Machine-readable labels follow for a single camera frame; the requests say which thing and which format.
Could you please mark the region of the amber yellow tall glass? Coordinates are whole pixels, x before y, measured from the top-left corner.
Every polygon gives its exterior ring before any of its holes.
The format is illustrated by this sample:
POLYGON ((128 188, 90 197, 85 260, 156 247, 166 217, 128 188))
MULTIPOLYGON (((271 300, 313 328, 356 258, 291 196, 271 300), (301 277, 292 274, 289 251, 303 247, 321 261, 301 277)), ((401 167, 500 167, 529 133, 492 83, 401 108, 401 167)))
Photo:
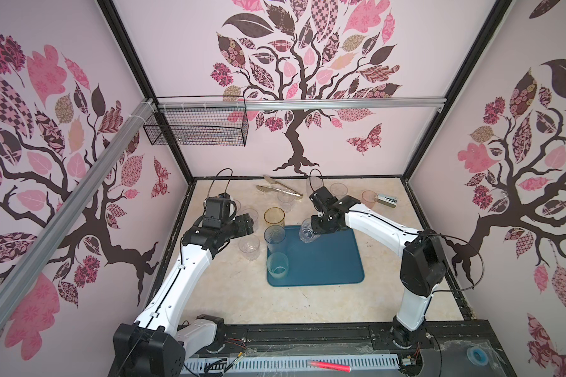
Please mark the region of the amber yellow tall glass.
POLYGON ((280 207, 271 207, 264 212, 264 221, 267 226, 285 226, 286 213, 280 207))

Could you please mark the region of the grey blue plastic cup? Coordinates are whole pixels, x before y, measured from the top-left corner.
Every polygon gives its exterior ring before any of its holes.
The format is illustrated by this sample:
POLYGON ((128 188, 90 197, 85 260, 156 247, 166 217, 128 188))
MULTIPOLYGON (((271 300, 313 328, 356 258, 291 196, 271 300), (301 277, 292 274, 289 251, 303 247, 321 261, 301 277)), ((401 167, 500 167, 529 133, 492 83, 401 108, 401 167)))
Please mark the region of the grey blue plastic cup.
POLYGON ((286 229, 283 226, 269 226, 264 232, 264 240, 267 243, 267 254, 286 253, 287 238, 286 229))

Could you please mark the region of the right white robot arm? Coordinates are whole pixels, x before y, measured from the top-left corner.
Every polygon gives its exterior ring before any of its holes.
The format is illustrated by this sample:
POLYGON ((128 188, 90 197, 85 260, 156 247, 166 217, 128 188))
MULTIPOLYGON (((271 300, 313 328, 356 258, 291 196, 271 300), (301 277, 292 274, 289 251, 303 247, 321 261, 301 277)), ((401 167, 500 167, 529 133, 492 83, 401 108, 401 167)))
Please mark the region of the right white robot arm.
POLYGON ((369 209, 352 196, 336 198, 321 187, 310 195, 317 215, 311 227, 319 235, 352 229, 382 243, 401 258, 399 279, 404 286, 402 302, 391 326, 391 339, 402 349, 418 342, 427 310, 436 289, 447 274, 440 235, 431 229, 403 226, 369 209))

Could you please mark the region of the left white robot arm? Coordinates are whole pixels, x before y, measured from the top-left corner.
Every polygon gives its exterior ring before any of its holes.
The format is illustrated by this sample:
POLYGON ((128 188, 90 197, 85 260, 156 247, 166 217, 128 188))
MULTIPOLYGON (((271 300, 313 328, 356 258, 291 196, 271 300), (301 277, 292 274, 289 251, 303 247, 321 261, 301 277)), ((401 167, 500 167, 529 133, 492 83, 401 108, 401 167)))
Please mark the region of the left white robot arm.
POLYGON ((223 342, 223 319, 201 315, 181 327, 182 313, 202 273, 233 239, 253 234, 254 221, 238 215, 228 193, 204 201, 203 214, 180 240, 175 266, 146 308, 113 336, 111 376, 178 376, 187 359, 223 342))

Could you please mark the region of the green plastic cup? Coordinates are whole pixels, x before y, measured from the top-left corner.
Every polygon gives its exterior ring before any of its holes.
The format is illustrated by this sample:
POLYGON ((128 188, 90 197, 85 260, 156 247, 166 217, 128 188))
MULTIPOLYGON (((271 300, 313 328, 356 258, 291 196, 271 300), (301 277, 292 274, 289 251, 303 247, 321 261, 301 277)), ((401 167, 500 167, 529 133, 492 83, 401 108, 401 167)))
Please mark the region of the green plastic cup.
POLYGON ((267 259, 267 271, 274 279, 281 279, 289 272, 289 258, 285 253, 272 253, 267 259))

